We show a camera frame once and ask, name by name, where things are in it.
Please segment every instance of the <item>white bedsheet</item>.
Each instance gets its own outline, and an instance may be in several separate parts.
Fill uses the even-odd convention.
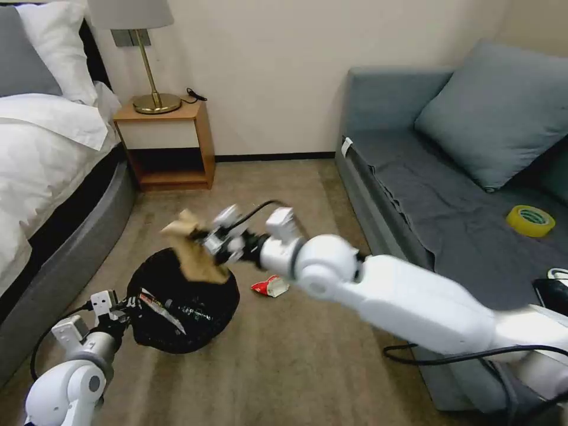
[[[51,95],[0,98],[0,295],[28,262],[28,239],[117,144],[109,121],[120,104],[96,88],[90,107]]]

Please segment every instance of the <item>gold lamp base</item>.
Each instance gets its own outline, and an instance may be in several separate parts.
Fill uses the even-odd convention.
[[[169,93],[153,93],[134,98],[133,105],[134,110],[141,114],[165,114],[180,108],[182,100]]]

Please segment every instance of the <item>lamp shade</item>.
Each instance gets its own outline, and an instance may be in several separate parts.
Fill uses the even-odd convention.
[[[167,0],[88,0],[88,4],[97,28],[136,30],[173,24]]]

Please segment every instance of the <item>red snack wrapper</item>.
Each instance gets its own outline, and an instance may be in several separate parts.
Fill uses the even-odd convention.
[[[290,284],[284,281],[278,275],[273,275],[266,281],[257,282],[250,286],[251,290],[265,296],[278,297],[288,291]]]

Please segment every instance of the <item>beige wall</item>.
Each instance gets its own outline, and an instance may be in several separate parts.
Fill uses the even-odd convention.
[[[509,0],[169,1],[176,23],[150,33],[158,89],[209,98],[217,154],[260,154],[334,150],[349,67],[458,62]],[[121,100],[147,93],[137,48],[95,35]]]
[[[568,56],[566,0],[512,0],[497,39],[558,56]]]

